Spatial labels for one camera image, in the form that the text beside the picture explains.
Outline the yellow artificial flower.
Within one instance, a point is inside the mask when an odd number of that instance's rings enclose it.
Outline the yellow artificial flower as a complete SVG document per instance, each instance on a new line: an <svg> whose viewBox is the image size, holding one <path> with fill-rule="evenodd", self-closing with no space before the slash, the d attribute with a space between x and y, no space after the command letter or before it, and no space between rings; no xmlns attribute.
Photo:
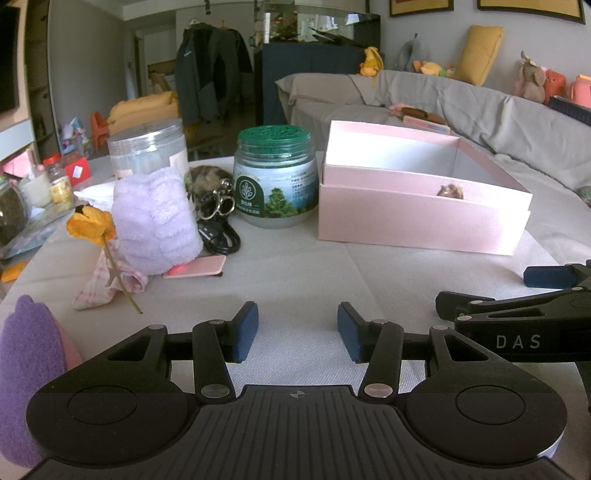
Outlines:
<svg viewBox="0 0 591 480"><path fill-rule="evenodd" d="M114 269L115 278L123 294L135 311L142 314L142 310L124 286L120 270L108 245L108 241L115 237L115 227L111 214L90 205L77 206L73 215L66 222L66 230L72 237L87 240L103 249L106 258Z"/></svg>

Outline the grey covered sofa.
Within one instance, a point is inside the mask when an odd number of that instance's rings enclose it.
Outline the grey covered sofa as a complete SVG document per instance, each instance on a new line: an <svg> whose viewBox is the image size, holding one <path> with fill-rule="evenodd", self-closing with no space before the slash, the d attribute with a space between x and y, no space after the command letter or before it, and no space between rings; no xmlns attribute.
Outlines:
<svg viewBox="0 0 591 480"><path fill-rule="evenodd" d="M445 125L489 153L533 194L527 229L559 263L590 256L590 208L580 196L590 184L588 125L547 106L443 77L383 70L372 79L349 75L351 87L330 102L300 99L290 125L311 130L319 149L334 120L400 126L405 110Z"/></svg>

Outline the purple felt plush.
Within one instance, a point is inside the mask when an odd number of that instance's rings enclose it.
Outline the purple felt plush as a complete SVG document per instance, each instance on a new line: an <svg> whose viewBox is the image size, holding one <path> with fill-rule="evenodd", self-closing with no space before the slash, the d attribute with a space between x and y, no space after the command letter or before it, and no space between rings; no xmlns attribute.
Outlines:
<svg viewBox="0 0 591 480"><path fill-rule="evenodd" d="M25 468L41 456L26 426L26 409L45 384L75 368L81 356L49 308L18 298L1 334L1 454Z"/></svg>

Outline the red lid spice jar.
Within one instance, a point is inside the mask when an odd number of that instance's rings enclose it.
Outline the red lid spice jar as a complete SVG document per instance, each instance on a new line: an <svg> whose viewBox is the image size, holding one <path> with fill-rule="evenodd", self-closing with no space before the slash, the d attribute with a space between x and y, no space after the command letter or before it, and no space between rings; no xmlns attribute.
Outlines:
<svg viewBox="0 0 591 480"><path fill-rule="evenodd" d="M70 179L64 168L60 164L61 155L59 153L47 157L43 160L43 166L50 183L49 193L54 204L64 208L74 207L74 197Z"/></svg>

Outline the pink checkered cloth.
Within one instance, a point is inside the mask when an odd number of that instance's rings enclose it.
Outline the pink checkered cloth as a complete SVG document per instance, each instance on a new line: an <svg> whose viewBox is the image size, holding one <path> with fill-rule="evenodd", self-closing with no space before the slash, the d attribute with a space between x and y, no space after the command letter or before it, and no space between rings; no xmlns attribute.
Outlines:
<svg viewBox="0 0 591 480"><path fill-rule="evenodd" d="M118 240L110 240L108 247L126 291L133 294L143 292L148 284L148 277L125 260L119 251ZM75 296L72 306L78 311L100 307L110 303L119 292L123 290L115 270L105 251L102 251L89 281Z"/></svg>

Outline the white cup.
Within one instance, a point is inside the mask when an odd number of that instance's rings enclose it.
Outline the white cup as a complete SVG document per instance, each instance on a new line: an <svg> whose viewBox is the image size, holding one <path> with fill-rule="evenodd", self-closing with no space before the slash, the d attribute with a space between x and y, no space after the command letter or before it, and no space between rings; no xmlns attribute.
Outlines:
<svg viewBox="0 0 591 480"><path fill-rule="evenodd" d="M18 189L30 207L44 208L52 202L50 183L45 172L32 172L19 183Z"/></svg>

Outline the green lid jar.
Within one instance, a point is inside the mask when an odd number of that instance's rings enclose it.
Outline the green lid jar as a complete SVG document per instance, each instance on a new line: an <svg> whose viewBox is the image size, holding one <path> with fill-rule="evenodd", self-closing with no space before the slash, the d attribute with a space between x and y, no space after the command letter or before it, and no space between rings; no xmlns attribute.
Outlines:
<svg viewBox="0 0 591 480"><path fill-rule="evenodd" d="M318 206L318 162L308 129L265 125L238 134L235 206L260 228L294 227Z"/></svg>

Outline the glass jar dark contents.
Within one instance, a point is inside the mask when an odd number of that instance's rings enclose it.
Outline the glass jar dark contents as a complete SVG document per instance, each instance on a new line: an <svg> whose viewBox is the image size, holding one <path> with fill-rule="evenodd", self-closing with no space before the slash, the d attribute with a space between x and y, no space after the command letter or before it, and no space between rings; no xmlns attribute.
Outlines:
<svg viewBox="0 0 591 480"><path fill-rule="evenodd" d="M0 245L6 247L25 229L29 209L19 191L4 177L0 191Z"/></svg>

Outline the brown furry plush keychain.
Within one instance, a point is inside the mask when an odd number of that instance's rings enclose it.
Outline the brown furry plush keychain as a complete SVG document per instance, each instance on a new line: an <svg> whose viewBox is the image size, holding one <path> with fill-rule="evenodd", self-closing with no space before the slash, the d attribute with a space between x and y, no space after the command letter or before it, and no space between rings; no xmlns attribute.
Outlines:
<svg viewBox="0 0 591 480"><path fill-rule="evenodd" d="M197 219L208 221L231 215L235 210L232 175L211 165L191 167L189 173L188 194L197 209Z"/></svg>

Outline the yellow cushion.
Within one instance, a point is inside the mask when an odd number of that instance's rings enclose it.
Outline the yellow cushion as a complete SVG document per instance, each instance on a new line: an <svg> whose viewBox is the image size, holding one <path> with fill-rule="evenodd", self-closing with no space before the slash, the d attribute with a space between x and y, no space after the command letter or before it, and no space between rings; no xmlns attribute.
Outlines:
<svg viewBox="0 0 591 480"><path fill-rule="evenodd" d="M474 86L483 86L496 60L504 33L503 27L472 25L455 78Z"/></svg>

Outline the clear plastic canister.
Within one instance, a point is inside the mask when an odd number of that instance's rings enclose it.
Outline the clear plastic canister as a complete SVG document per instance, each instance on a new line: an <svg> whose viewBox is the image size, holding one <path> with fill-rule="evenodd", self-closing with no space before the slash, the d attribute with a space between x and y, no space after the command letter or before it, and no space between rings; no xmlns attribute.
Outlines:
<svg viewBox="0 0 591 480"><path fill-rule="evenodd" d="M186 176L188 152L180 118L154 120L112 135L108 150L116 179L176 167Z"/></svg>

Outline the pink cardboard box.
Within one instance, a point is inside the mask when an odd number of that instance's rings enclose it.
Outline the pink cardboard box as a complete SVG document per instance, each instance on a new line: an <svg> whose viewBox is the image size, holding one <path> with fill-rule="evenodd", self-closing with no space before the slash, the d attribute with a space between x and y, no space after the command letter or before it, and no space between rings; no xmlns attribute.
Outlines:
<svg viewBox="0 0 591 480"><path fill-rule="evenodd" d="M442 185L464 198L437 195ZM332 121L322 163L322 240L513 255L533 195L465 139Z"/></svg>

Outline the lavender fluffy towel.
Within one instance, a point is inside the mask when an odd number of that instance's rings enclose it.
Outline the lavender fluffy towel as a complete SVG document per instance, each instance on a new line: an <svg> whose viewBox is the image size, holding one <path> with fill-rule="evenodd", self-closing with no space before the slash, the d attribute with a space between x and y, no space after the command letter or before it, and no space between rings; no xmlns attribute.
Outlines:
<svg viewBox="0 0 591 480"><path fill-rule="evenodd" d="M120 252L145 275L186 264L202 250L197 219L175 167L117 181L111 215Z"/></svg>

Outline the red box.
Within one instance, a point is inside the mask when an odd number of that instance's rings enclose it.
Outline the red box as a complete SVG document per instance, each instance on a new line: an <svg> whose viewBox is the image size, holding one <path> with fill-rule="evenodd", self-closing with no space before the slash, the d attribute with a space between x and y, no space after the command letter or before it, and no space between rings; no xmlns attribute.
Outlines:
<svg viewBox="0 0 591 480"><path fill-rule="evenodd" d="M63 168L72 186L76 186L91 177L91 172L86 157L80 155L64 156Z"/></svg>

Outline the pink phone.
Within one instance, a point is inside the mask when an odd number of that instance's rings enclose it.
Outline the pink phone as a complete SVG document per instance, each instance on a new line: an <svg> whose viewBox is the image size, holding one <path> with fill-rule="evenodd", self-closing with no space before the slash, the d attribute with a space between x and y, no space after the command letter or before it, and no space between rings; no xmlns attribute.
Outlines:
<svg viewBox="0 0 591 480"><path fill-rule="evenodd" d="M220 276L226 261L225 255L198 256L192 261L176 265L163 274L166 279Z"/></svg>

